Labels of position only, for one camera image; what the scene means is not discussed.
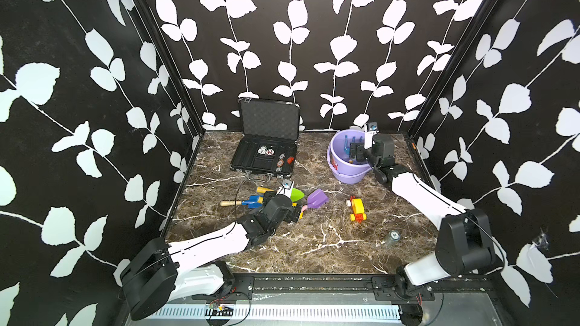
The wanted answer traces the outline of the blue trowel wooden handle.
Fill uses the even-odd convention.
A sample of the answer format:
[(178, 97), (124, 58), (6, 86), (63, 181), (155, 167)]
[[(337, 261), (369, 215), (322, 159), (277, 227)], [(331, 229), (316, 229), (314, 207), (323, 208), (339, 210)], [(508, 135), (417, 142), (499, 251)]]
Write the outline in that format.
[(249, 209), (258, 208), (263, 204), (263, 196), (250, 196), (248, 200), (236, 200), (236, 201), (222, 201), (220, 202), (221, 207), (246, 205)]

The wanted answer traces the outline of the green toy trowel yellow handle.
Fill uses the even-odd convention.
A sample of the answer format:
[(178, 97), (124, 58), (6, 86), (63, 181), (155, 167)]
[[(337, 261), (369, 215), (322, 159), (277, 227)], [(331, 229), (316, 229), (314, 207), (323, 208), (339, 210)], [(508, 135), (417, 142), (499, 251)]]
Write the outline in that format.
[[(272, 197), (277, 194), (276, 190), (268, 189), (265, 187), (258, 187), (256, 192), (261, 196), (261, 200), (258, 202), (261, 204), (267, 203)], [(298, 189), (293, 189), (290, 195), (290, 199), (292, 202), (298, 202), (305, 197), (304, 193)]]

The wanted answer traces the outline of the blue toy rake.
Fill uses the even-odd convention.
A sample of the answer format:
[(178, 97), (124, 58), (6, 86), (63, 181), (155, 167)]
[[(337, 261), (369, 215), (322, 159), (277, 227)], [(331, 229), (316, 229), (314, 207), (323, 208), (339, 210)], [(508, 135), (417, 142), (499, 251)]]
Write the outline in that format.
[(344, 153), (347, 158), (350, 158), (350, 140), (347, 135), (344, 136)]

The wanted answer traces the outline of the purple plastic bucket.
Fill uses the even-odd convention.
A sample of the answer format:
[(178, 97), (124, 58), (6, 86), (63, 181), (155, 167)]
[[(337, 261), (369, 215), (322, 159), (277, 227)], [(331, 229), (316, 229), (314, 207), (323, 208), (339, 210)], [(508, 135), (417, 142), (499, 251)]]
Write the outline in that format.
[(327, 163), (333, 176), (344, 184), (359, 183), (372, 169), (366, 164), (357, 164), (350, 161), (344, 153), (344, 136), (349, 137), (350, 142), (360, 140), (364, 136), (361, 130), (343, 130), (337, 132), (329, 142), (327, 148)]

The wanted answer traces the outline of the purple toy shovel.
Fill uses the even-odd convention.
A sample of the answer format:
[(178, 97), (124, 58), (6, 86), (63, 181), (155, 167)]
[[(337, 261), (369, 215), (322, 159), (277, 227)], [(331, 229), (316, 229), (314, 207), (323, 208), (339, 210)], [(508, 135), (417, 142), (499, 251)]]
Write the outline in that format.
[(314, 190), (309, 196), (307, 197), (307, 202), (305, 205), (301, 207), (301, 214), (300, 219), (303, 218), (303, 214), (308, 209), (317, 209), (321, 208), (329, 201), (329, 196), (323, 192), (321, 189)]

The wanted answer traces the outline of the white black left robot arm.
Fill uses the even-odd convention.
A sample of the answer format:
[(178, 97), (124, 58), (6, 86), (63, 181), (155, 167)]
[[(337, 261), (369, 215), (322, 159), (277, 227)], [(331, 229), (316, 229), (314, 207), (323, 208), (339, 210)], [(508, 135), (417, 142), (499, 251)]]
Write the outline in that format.
[(296, 223), (300, 214), (288, 196), (271, 194), (263, 205), (217, 231), (187, 241), (149, 241), (120, 273), (131, 320), (142, 320), (178, 298), (229, 294), (235, 278), (221, 258), (265, 243), (281, 223)]

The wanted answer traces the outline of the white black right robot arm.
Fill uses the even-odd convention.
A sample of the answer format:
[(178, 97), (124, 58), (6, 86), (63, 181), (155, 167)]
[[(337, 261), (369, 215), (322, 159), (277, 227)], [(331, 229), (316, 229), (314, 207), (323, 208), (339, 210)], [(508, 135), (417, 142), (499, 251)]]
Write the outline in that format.
[(348, 155), (368, 163), (381, 185), (413, 205), (439, 231), (433, 252), (397, 270), (394, 289), (398, 297), (418, 299), (431, 282), (494, 264), (495, 241), (487, 214), (451, 201), (396, 163), (390, 135), (366, 132), (362, 142), (349, 144)]

